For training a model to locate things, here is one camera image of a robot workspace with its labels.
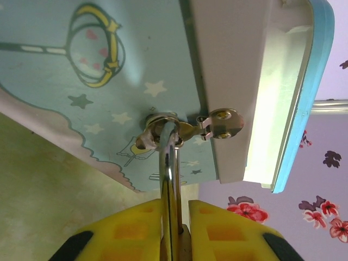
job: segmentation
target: pink heart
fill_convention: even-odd
[[[100,70],[100,64],[99,63],[93,64],[93,68],[96,70]]]
[[[81,59],[80,59],[80,63],[82,63],[82,64],[88,64],[88,61],[87,61],[86,58],[81,58]]]
[[[97,40],[98,39],[98,36],[91,29],[88,29],[86,31],[86,37],[88,39],[91,39],[91,40]]]
[[[105,57],[105,58],[108,57],[108,55],[109,55],[108,49],[107,49],[106,47],[100,49],[100,50],[99,50],[99,54],[100,54],[101,56]]]

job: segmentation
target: screw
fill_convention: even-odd
[[[136,146],[138,149],[140,149],[140,150],[145,150],[145,149],[146,149],[144,142],[143,142],[142,139],[139,138],[139,137],[138,137],[138,138],[136,139],[136,141],[135,141],[135,146]]]
[[[207,119],[207,117],[204,117],[204,116],[198,116],[197,117],[197,122],[200,122],[202,123],[203,121],[205,121]]]
[[[218,114],[216,115],[216,117],[217,117],[219,120],[227,120],[227,119],[231,118],[231,116],[232,116],[232,114],[231,114],[229,111],[227,111],[227,110],[222,111],[222,112],[220,112],[220,113],[218,113]]]
[[[175,144],[175,148],[180,148],[184,145],[184,141],[182,138],[179,138],[179,140]]]
[[[229,132],[223,132],[217,136],[218,139],[228,139],[230,137],[232,137],[232,135]]]

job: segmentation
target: chrome pipe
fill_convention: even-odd
[[[348,114],[348,100],[315,101],[311,114]]]
[[[181,213],[181,183],[180,183],[180,157],[179,157],[179,148],[175,148],[175,185],[176,185],[176,209],[177,209],[177,218],[178,218],[178,233],[182,234],[183,229],[183,217]]]
[[[160,135],[159,180],[162,204],[163,244],[166,257],[161,260],[179,261],[178,204],[178,126],[167,122]]]

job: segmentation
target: blue edge trim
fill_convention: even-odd
[[[313,45],[273,193],[280,193],[285,189],[333,43],[334,13],[332,7],[327,0],[309,0],[309,2],[312,5],[314,16]]]

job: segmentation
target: metal hinge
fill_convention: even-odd
[[[228,139],[239,133],[244,126],[243,117],[234,109],[223,108],[211,112],[208,117],[199,116],[196,126],[180,121],[175,113],[156,113],[146,118],[145,130],[138,136],[136,147],[140,150],[156,150],[167,122],[178,126],[177,147],[181,147],[195,135],[200,135],[203,140]]]

